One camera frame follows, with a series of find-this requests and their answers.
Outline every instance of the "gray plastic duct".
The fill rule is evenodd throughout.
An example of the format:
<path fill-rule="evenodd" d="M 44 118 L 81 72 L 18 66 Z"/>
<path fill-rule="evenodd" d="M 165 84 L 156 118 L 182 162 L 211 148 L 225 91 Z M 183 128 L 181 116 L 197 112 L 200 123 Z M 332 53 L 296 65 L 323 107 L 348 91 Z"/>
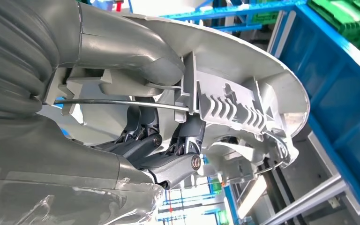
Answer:
<path fill-rule="evenodd" d="M 129 178 L 134 184 L 151 183 L 125 158 L 68 140 L 52 120 L 35 115 L 42 107 L 36 96 L 44 95 L 55 69 L 75 66 L 120 68 L 162 85 L 175 84 L 184 71 L 180 58 L 158 35 L 131 20 L 74 0 L 1 0 L 0 180 L 116 190 L 118 185 L 121 190 L 119 181 Z M 96 180 L 79 182 L 84 178 Z M 137 202 L 143 209 L 140 216 L 145 216 L 154 197 L 128 196 L 126 201 L 130 211 Z M 15 202 L 9 200 L 7 205 Z"/>

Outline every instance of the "blue metal frame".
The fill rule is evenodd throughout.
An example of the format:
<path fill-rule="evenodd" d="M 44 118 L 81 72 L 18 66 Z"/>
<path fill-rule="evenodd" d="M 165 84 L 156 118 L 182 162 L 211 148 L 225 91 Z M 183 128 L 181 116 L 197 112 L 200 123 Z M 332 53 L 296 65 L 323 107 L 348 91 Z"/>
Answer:
<path fill-rule="evenodd" d="M 235 26 L 220 26 L 220 27 L 212 27 L 221 31 L 246 31 L 246 30 L 260 30 L 262 28 L 261 24 L 256 25 L 246 25 L 246 24 L 238 24 Z"/>
<path fill-rule="evenodd" d="M 235 225 L 238 225 L 239 224 L 238 210 L 237 210 L 236 201 L 234 199 L 234 196 L 233 196 L 233 193 L 231 191 L 231 186 L 230 185 L 224 187 L 224 194 L 225 194 L 225 197 L 228 200 L 228 205 L 230 206 L 232 222 Z"/>
<path fill-rule="evenodd" d="M 162 17 L 174 19 L 174 20 L 181 20 L 181 21 L 201 20 L 201 19 L 220 18 L 227 16 L 278 12 L 280 10 L 288 11 L 291 10 L 294 6 L 303 5 L 303 4 L 306 4 L 305 0 L 276 1 L 276 2 L 259 3 L 255 5 L 243 4 L 240 6 L 214 8 L 212 10 L 207 10 L 204 12 L 195 11 L 191 13 L 164 15 Z"/>
<path fill-rule="evenodd" d="M 129 2 L 129 11 L 133 13 L 132 0 L 127 0 Z"/>
<path fill-rule="evenodd" d="M 311 102 L 308 122 L 360 204 L 360 51 L 307 5 L 294 11 L 279 59 L 305 86 Z"/>

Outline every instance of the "metal support beam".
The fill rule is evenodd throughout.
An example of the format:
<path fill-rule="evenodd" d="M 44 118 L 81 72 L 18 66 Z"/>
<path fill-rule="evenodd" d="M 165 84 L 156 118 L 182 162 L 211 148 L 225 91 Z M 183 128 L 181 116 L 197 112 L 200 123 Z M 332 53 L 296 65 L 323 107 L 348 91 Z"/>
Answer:
<path fill-rule="evenodd" d="M 269 165 L 268 163 L 268 159 L 265 158 L 264 160 L 264 168 L 265 169 L 268 169 L 268 168 L 271 168 L 271 166 Z M 285 207 L 286 207 L 286 203 L 285 203 L 285 200 L 282 196 L 282 193 L 278 187 L 278 184 L 277 182 L 275 181 L 275 178 L 274 178 L 274 174 L 271 171 L 267 171 L 267 172 L 264 172 L 262 173 L 262 176 L 264 177 L 266 183 L 267 183 L 267 195 L 270 199 L 270 202 L 271 202 L 271 205 L 274 209 L 274 212 L 275 213 L 278 213 L 280 212 L 281 210 L 283 210 Z M 293 218 L 290 218 L 288 221 L 287 221 L 287 224 L 288 225 L 295 225 L 294 221 L 293 221 Z"/>
<path fill-rule="evenodd" d="M 347 189 L 347 185 L 341 178 L 340 174 L 336 174 L 329 178 L 285 209 L 264 221 L 261 225 L 278 225 L 290 218 L 305 212 L 312 207 L 334 197 Z"/>
<path fill-rule="evenodd" d="M 206 11 L 195 11 L 191 13 L 182 13 L 182 14 L 173 14 L 173 15 L 164 15 L 166 17 L 174 20 L 204 20 L 211 18 L 220 18 L 226 16 L 237 16 L 237 15 L 248 15 L 256 13 L 269 13 L 269 12 L 278 12 L 280 10 L 289 11 L 293 9 L 294 6 L 306 4 L 305 0 L 288 0 L 288 1 L 275 1 L 275 2 L 266 2 L 259 4 L 242 4 L 240 6 L 228 6 L 228 7 L 219 7 L 212 10 Z"/>
<path fill-rule="evenodd" d="M 220 31 L 246 31 L 246 30 L 260 30 L 262 28 L 261 24 L 256 25 L 246 25 L 246 24 L 237 24 L 234 26 L 220 26 L 220 27 L 212 27 L 214 29 Z"/>
<path fill-rule="evenodd" d="M 281 182 L 282 186 L 284 187 L 285 193 L 288 196 L 290 203 L 293 203 L 295 201 L 295 199 L 294 199 L 291 189 L 289 188 L 288 183 L 285 180 L 284 174 L 282 173 L 280 168 L 276 168 L 275 171 L 277 172 L 279 181 Z M 296 218 L 299 221 L 300 225 L 307 225 L 306 221 L 304 220 L 304 218 L 301 214 L 298 214 L 296 216 Z"/>

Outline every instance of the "gray plastic housing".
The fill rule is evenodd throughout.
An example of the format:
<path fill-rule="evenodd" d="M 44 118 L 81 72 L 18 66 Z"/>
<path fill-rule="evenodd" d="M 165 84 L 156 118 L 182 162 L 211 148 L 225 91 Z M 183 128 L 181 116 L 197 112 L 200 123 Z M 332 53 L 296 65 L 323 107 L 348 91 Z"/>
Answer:
<path fill-rule="evenodd" d="M 75 0 L 1 0 L 0 224 L 145 219 L 160 187 L 125 158 L 68 140 L 35 114 L 57 67 L 121 69 L 161 85 L 177 83 L 184 71 L 160 36 L 129 19 Z"/>

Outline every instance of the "blue shelving rack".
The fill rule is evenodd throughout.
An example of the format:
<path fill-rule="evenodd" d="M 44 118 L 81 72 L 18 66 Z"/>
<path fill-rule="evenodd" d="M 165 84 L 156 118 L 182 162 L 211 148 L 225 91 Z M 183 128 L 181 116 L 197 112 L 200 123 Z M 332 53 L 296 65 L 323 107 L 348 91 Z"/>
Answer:
<path fill-rule="evenodd" d="M 304 0 L 166 15 L 200 20 L 280 11 L 268 52 L 300 79 L 311 102 L 309 124 L 360 204 L 360 51 Z M 221 27 L 220 30 L 237 28 Z"/>

